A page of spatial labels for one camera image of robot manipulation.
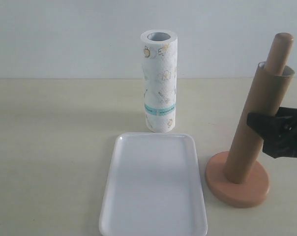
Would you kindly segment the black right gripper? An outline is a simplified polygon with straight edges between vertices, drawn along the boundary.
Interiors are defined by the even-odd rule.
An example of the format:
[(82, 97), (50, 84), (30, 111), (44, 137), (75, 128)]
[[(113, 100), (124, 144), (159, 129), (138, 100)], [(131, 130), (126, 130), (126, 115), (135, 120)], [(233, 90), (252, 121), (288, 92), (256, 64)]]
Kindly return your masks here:
[(297, 158), (297, 108), (279, 107), (275, 116), (249, 113), (247, 125), (264, 140), (264, 154)]

